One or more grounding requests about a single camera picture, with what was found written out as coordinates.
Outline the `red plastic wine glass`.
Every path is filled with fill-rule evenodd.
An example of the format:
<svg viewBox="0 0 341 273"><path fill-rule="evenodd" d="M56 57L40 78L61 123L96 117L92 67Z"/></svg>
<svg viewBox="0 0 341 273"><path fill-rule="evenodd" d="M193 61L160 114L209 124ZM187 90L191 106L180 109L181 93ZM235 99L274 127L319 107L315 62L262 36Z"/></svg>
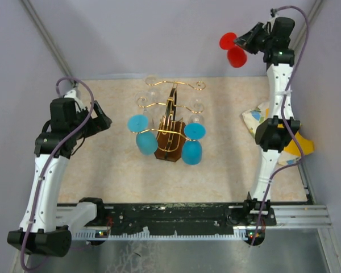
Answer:
<svg viewBox="0 0 341 273"><path fill-rule="evenodd" d="M235 44L236 38L235 33L228 32L220 38L219 46L227 51L227 60L230 65L234 68L241 68L247 62L247 55L242 48Z"/></svg>

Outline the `clear wine glass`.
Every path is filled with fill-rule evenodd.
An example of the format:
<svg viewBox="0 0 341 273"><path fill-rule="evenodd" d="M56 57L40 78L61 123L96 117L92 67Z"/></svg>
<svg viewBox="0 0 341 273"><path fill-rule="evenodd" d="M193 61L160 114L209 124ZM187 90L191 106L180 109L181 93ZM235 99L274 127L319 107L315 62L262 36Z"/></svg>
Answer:
<svg viewBox="0 0 341 273"><path fill-rule="evenodd" d="M150 92L142 91L135 95L135 103L141 108L142 114L148 118L152 118L151 107L148 106L154 103L153 95Z"/></svg>
<svg viewBox="0 0 341 273"><path fill-rule="evenodd" d="M205 105L201 97L192 98L190 101L190 109L193 111L188 119L188 123L199 123L201 125L205 124L205 118L203 116L203 111L205 110Z"/></svg>
<svg viewBox="0 0 341 273"><path fill-rule="evenodd" d="M154 100L157 100L160 94L159 88L156 85L159 82L158 77L156 75L148 75L144 81L149 86L148 91L151 94L152 98Z"/></svg>

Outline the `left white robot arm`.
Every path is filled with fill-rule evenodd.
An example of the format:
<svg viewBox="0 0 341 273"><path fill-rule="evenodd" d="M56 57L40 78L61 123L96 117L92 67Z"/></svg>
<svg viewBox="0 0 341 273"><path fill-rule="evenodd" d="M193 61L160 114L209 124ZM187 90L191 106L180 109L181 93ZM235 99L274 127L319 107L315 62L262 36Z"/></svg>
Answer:
<svg viewBox="0 0 341 273"><path fill-rule="evenodd" d="M35 141L35 174L27 209L18 230L7 236L7 243L25 254L64 257L73 235L87 224L99 226L106 221L107 212L98 197L82 198L67 216L57 218L63 175L78 140L105 131L112 123L97 101L91 109L96 118L89 116L75 89L50 104L51 118Z"/></svg>

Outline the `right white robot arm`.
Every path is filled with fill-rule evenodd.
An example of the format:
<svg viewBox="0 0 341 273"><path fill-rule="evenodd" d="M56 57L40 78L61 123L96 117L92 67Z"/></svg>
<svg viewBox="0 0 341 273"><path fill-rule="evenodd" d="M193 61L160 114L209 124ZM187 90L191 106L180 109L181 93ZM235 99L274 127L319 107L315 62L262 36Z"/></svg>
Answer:
<svg viewBox="0 0 341 273"><path fill-rule="evenodd" d="M234 40L250 54L263 53L269 81L268 116L255 131L260 151L256 179L239 215L239 220L249 225L256 225L271 212L269 190L277 161L301 125L290 105L295 53L289 43L294 26L295 21L290 18L274 17L266 23L257 23Z"/></svg>

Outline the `left blue wine glass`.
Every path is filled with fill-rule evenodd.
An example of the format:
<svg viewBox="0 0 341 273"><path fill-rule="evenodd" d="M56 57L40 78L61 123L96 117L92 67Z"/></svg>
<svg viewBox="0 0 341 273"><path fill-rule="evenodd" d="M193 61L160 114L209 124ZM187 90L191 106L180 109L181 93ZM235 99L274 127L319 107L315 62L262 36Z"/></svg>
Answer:
<svg viewBox="0 0 341 273"><path fill-rule="evenodd" d="M148 118L143 114L132 116L127 123L128 129L136 135L136 145L144 155L156 152L157 140L152 131L148 128Z"/></svg>

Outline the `blue wine glass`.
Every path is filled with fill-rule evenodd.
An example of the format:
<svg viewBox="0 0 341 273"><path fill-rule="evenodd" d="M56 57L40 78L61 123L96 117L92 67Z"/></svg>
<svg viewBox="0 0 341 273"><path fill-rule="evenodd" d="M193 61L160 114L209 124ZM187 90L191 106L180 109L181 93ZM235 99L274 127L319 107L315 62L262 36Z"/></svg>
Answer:
<svg viewBox="0 0 341 273"><path fill-rule="evenodd" d="M202 139L206 130L200 123L189 123L184 129L187 141L184 143L181 158L188 165L196 165L202 160L202 145L199 140Z"/></svg>
<svg viewBox="0 0 341 273"><path fill-rule="evenodd" d="M132 116L127 123L128 129L136 135L136 145L144 155L156 152L157 140L152 131L148 128L148 118L143 114Z"/></svg>

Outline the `right blue wine glass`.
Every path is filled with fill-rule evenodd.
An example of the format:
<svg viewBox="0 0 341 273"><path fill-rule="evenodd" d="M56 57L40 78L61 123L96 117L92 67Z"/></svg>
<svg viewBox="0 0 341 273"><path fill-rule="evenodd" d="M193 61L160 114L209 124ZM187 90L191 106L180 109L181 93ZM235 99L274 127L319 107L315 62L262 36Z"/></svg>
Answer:
<svg viewBox="0 0 341 273"><path fill-rule="evenodd" d="M202 160L202 145L199 140L202 139L206 130L200 123L189 123L184 129L187 141L184 143L181 158L188 165L196 165Z"/></svg>

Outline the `patterned yellow cloth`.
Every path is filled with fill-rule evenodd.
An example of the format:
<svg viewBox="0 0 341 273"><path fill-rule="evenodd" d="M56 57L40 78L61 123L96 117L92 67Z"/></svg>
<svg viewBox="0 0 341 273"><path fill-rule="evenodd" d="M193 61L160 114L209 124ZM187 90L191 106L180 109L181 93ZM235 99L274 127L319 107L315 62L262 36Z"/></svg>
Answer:
<svg viewBox="0 0 341 273"><path fill-rule="evenodd" d="M269 114L269 102L262 102L260 105L253 109L246 110L242 113L243 121L250 132L255 138L257 127L262 124ZM304 138L300 132L295 134L295 138L303 150L304 155L310 155L314 152L314 143L312 140ZM301 159L301 153L293 140L284 148L281 153L278 164L281 166L291 165Z"/></svg>

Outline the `right aluminium corner post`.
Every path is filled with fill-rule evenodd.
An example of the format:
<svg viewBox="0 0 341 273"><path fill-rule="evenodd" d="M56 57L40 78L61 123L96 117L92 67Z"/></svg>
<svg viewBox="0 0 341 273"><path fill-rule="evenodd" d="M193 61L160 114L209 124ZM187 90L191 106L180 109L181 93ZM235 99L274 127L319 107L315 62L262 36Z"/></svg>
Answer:
<svg viewBox="0 0 341 273"><path fill-rule="evenodd" d="M306 12L309 26L312 26L315 20L317 19L319 13L322 10L322 7L324 6L325 1L324 0L315 0L313 2L313 5L311 6L311 9ZM303 23L301 30L298 32L298 35L295 39L295 41L292 43L292 48L295 50L296 53L298 53L303 46L303 43L306 38L307 33L307 24L306 22Z"/></svg>

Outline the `aluminium corner post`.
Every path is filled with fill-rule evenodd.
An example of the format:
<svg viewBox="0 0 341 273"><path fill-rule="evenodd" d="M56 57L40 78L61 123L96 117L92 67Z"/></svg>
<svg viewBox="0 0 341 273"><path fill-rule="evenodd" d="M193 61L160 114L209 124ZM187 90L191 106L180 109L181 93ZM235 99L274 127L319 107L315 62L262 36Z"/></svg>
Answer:
<svg viewBox="0 0 341 273"><path fill-rule="evenodd" d="M44 42L46 48L49 50L50 54L52 55L54 61L56 62L57 66L60 68L62 73L65 76L72 77L73 73L68 62L66 61L62 52L60 51L60 47L56 44L51 33L48 31L48 29L44 25L38 12L34 8L32 2L29 0L19 0L19 3L22 5L27 16L29 17L29 19L31 20L35 28L37 29L38 34L42 38L42 41Z"/></svg>
<svg viewBox="0 0 341 273"><path fill-rule="evenodd" d="M315 20L317 19L319 13L322 10L322 7L324 6L325 1L324 0L315 0L313 2L313 5L311 6L311 9L306 12L309 26L312 26ZM296 53L298 53L303 46L303 43L306 38L307 33L307 24L306 22L303 23L301 30L298 32L298 35L295 39L295 41L292 43L292 48L295 50Z"/></svg>

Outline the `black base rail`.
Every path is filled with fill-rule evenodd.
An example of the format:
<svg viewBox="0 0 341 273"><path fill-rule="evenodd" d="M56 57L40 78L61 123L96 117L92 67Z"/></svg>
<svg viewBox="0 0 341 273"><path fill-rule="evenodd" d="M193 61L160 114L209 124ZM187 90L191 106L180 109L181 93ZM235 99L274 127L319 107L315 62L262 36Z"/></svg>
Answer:
<svg viewBox="0 0 341 273"><path fill-rule="evenodd" d="M330 228L324 205L274 203L258 220L240 203L106 204L105 214L72 238L103 241L244 241L260 245L270 230Z"/></svg>

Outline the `left aluminium corner post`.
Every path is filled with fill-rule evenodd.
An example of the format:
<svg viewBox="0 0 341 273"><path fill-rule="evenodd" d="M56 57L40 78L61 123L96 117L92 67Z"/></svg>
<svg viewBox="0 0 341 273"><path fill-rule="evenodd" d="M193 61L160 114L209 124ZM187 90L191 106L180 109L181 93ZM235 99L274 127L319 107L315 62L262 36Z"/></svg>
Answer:
<svg viewBox="0 0 341 273"><path fill-rule="evenodd" d="M73 73L68 62L66 61L62 52L60 51L60 47L56 44L51 33L48 31L48 29L44 25L38 12L34 8L32 2L29 0L19 0L19 3L22 5L27 16L29 17L29 19L31 20L35 28L37 29L38 34L42 38L42 41L44 42L46 48L49 50L50 54L52 55L54 61L56 62L57 66L60 68L62 73L65 76L72 77Z"/></svg>

